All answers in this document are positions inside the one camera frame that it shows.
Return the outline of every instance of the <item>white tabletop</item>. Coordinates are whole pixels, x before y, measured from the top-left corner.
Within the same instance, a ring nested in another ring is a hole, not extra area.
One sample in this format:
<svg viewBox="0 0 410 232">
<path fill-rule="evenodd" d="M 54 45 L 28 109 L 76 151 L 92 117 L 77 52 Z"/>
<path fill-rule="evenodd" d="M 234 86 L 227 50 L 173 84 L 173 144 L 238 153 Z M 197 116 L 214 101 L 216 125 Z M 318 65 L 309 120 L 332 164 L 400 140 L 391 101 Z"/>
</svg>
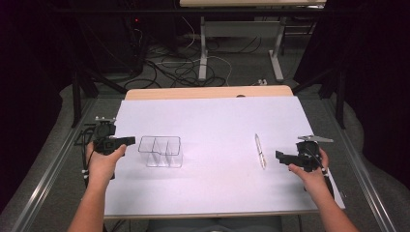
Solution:
<svg viewBox="0 0 410 232">
<path fill-rule="evenodd" d="M 314 6 L 326 0 L 180 0 L 182 7 Z"/>
<path fill-rule="evenodd" d="M 123 101 L 117 137 L 135 136 L 106 193 L 106 218 L 190 218 L 316 212 L 275 151 L 296 155 L 312 134 L 296 97 Z M 267 160 L 262 169 L 254 135 Z M 141 136 L 180 136 L 181 168 L 146 167 Z M 334 183 L 337 204 L 344 208 Z"/>
</svg>

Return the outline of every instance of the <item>white pen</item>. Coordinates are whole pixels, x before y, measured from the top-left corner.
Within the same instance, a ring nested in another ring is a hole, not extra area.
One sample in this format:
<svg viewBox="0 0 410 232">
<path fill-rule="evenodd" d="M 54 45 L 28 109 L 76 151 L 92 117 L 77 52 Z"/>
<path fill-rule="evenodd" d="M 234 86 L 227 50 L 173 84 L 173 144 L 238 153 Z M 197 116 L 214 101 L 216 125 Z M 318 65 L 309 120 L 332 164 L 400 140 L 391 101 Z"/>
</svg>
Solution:
<svg viewBox="0 0 410 232">
<path fill-rule="evenodd" d="M 256 141 L 257 153 L 260 159 L 260 164 L 262 165 L 262 168 L 265 169 L 266 167 L 265 156 L 263 156 L 262 147 L 260 146 L 259 136 L 257 135 L 257 133 L 255 134 L 255 141 Z"/>
</svg>

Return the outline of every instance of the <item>table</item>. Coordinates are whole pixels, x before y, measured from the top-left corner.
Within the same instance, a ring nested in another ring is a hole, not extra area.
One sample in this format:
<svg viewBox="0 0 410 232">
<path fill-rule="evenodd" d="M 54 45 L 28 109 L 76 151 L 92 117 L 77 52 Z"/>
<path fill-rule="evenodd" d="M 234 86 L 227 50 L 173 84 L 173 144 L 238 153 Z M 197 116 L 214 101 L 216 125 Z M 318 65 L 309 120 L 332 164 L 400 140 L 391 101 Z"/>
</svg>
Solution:
<svg viewBox="0 0 410 232">
<path fill-rule="evenodd" d="M 117 164 L 116 179 L 106 192 L 105 218 L 317 212 L 302 181 L 275 158 L 275 150 L 296 155 L 297 136 L 311 134 L 304 110 L 288 87 L 130 90 L 116 126 L 117 137 L 135 136 L 137 144 Z M 256 152 L 256 132 L 267 160 L 265 170 Z M 182 167 L 146 167 L 137 152 L 143 135 L 180 136 Z M 337 204 L 344 208 L 333 184 Z"/>
<path fill-rule="evenodd" d="M 323 5 L 326 0 L 180 0 L 182 7 L 285 7 L 285 6 L 313 6 Z M 284 36 L 286 17 L 278 21 L 205 21 L 201 17 L 201 60 L 199 76 L 206 79 L 206 66 L 208 50 L 206 49 L 206 37 L 264 37 L 275 38 L 274 49 L 269 50 L 275 78 L 278 82 L 283 81 L 283 75 L 278 61 L 278 51 Z"/>
</svg>

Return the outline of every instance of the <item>wire pen holder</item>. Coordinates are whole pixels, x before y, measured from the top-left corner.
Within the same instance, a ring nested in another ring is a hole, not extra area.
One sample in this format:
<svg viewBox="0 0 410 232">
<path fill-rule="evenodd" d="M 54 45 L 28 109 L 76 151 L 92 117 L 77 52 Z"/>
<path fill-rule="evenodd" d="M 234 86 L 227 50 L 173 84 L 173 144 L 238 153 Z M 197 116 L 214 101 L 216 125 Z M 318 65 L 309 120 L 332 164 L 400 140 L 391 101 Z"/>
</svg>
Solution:
<svg viewBox="0 0 410 232">
<path fill-rule="evenodd" d="M 138 152 L 148 167 L 181 167 L 183 152 L 178 136 L 142 136 Z"/>
</svg>

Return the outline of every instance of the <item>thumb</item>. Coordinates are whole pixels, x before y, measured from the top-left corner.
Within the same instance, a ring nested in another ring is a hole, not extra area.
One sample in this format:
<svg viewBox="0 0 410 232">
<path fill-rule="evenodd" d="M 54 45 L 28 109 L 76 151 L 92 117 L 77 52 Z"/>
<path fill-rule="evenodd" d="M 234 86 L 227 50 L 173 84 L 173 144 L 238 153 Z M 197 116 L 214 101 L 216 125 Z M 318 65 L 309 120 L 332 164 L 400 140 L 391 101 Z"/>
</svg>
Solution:
<svg viewBox="0 0 410 232">
<path fill-rule="evenodd" d="M 289 167 L 289 171 L 295 173 L 302 180 L 305 179 L 305 176 L 307 175 L 307 173 L 304 170 L 302 170 L 299 166 L 297 166 L 293 163 L 290 163 L 288 167 Z"/>
<path fill-rule="evenodd" d="M 122 157 L 127 150 L 127 146 L 125 144 L 122 144 L 117 150 L 115 150 L 113 153 L 111 153 L 109 156 L 114 159 L 114 161 L 118 161 L 120 157 Z"/>
</svg>

